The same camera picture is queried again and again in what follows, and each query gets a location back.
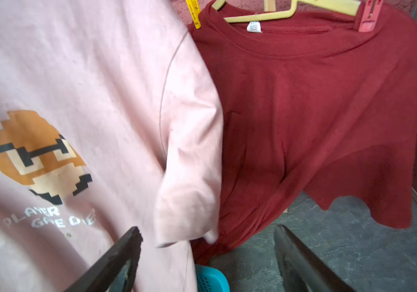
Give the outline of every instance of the gray marble floor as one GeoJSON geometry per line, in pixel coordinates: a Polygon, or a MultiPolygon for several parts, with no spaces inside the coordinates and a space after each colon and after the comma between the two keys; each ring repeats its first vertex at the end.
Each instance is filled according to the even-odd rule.
{"type": "Polygon", "coordinates": [[[354,197],[338,198],[323,211],[301,194],[272,225],[233,252],[214,258],[232,292],[283,292],[274,252],[274,225],[291,229],[357,292],[417,292],[417,204],[412,225],[376,223],[354,197]]]}

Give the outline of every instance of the clothes hanger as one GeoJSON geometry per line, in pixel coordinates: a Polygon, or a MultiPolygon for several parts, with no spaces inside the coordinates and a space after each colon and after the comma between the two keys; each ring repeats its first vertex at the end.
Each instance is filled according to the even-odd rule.
{"type": "MultiPolygon", "coordinates": [[[[225,17],[225,20],[233,23],[289,18],[296,12],[298,1],[352,16],[356,16],[358,8],[361,4],[361,1],[358,0],[291,0],[291,8],[286,11],[225,17]]],[[[225,2],[226,0],[216,0],[212,4],[212,8],[219,10],[225,2]]]]}
{"type": "MultiPolygon", "coordinates": [[[[271,2],[270,0],[264,0],[264,8],[269,6],[266,2],[271,2]]],[[[332,10],[346,15],[356,16],[358,8],[360,7],[361,1],[359,0],[291,0],[291,8],[286,11],[277,11],[269,13],[261,13],[255,15],[243,15],[243,16],[233,16],[225,17],[224,19],[227,22],[251,22],[251,21],[263,21],[263,20],[274,20],[289,18],[293,16],[296,12],[298,1],[308,3],[317,7],[324,9],[332,10]]],[[[365,6],[363,10],[363,16],[358,28],[360,32],[370,32],[374,29],[379,13],[381,12],[381,7],[383,0],[365,0],[365,6]]],[[[195,28],[200,28],[200,22],[198,15],[200,13],[199,1],[198,0],[186,0],[191,10],[191,15],[193,16],[195,28]]],[[[216,0],[212,4],[212,8],[219,10],[226,0],[216,0]]]]}

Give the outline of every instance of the neckline seam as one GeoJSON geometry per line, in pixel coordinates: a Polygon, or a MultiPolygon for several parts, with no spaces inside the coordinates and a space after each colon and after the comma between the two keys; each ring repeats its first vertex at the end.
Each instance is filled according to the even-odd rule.
{"type": "MultiPolygon", "coordinates": [[[[206,20],[209,22],[210,26],[215,29],[220,35],[222,35],[225,39],[227,39],[232,45],[234,45],[235,47],[237,47],[238,49],[241,49],[242,51],[257,56],[257,57],[267,57],[267,58],[275,58],[275,59],[279,59],[279,58],[283,58],[283,59],[293,59],[293,58],[299,58],[299,57],[310,57],[310,56],[314,56],[314,55],[330,55],[333,54],[333,51],[330,50],[322,50],[322,51],[318,51],[318,52],[311,52],[308,54],[302,54],[302,55],[269,55],[269,54],[260,54],[257,52],[254,52],[252,50],[249,50],[247,48],[245,48],[244,46],[238,44],[237,42],[235,42],[234,40],[232,40],[231,38],[229,38],[225,32],[218,27],[218,25],[211,19],[210,15],[209,15],[209,11],[212,8],[211,6],[209,6],[209,4],[207,4],[207,7],[205,8],[205,18],[206,20]]],[[[242,37],[246,37],[242,34],[240,34],[240,32],[238,31],[234,31],[236,34],[239,34],[242,37]]]]}

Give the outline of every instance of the maroon t-shirt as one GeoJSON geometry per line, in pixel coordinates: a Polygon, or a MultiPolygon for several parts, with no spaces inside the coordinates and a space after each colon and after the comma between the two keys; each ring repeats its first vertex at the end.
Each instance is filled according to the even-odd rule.
{"type": "Polygon", "coordinates": [[[189,29],[223,106],[220,237],[193,242],[196,261],[248,240],[302,190],[323,209],[356,196],[377,222],[409,227],[416,22],[384,4],[369,33],[352,16],[300,11],[251,33],[223,17],[252,11],[211,4],[189,29]]]}

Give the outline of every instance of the sleeve seam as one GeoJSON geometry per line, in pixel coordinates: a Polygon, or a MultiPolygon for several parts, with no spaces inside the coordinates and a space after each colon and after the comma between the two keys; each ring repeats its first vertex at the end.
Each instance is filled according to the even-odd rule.
{"type": "Polygon", "coordinates": [[[176,47],[176,50],[174,50],[174,53],[171,56],[170,63],[168,64],[168,68],[166,69],[165,82],[163,82],[163,90],[161,91],[160,110],[159,110],[159,131],[160,131],[161,149],[163,150],[163,153],[165,154],[165,159],[168,159],[168,155],[167,155],[167,153],[165,151],[165,145],[163,144],[163,134],[161,132],[161,110],[163,108],[163,98],[165,96],[166,81],[168,80],[168,75],[170,73],[170,68],[171,68],[171,65],[172,65],[172,63],[174,61],[174,58],[176,57],[176,54],[178,53],[178,51],[179,51],[179,49],[180,49],[180,47],[182,45],[182,42],[184,41],[184,39],[186,38],[186,36],[188,34],[189,34],[189,32],[186,31],[186,33],[182,36],[182,38],[181,38],[178,46],[176,47]]]}

